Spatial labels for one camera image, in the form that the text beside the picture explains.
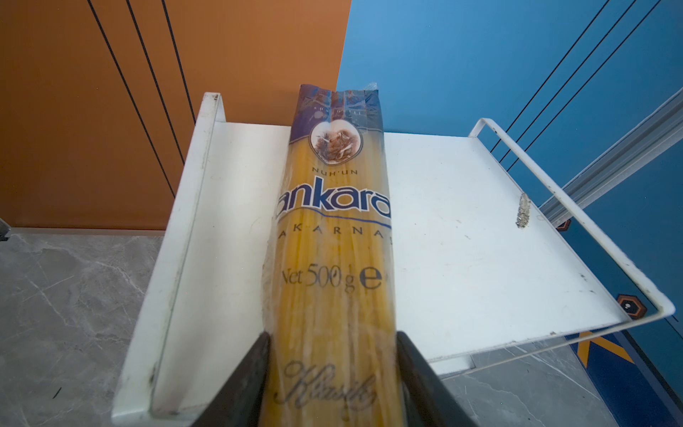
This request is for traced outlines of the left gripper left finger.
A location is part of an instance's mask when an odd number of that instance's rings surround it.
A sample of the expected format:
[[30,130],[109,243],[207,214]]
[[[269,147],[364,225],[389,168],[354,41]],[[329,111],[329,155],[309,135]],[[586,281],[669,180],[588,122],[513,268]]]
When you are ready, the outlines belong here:
[[258,426],[269,370],[270,335],[262,332],[192,427]]

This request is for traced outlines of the Ankara spaghetti bag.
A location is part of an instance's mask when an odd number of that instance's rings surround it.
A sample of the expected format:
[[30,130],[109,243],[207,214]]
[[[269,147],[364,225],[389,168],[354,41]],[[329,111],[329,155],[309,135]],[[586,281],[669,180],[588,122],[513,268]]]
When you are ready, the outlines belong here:
[[263,269],[262,426],[401,426],[392,209],[376,89],[303,85]]

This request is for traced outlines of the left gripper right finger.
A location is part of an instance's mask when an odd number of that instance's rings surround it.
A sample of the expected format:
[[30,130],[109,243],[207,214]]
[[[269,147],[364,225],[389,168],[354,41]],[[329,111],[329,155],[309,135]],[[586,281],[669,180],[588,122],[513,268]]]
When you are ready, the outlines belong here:
[[408,335],[398,331],[396,339],[407,426],[476,427]]

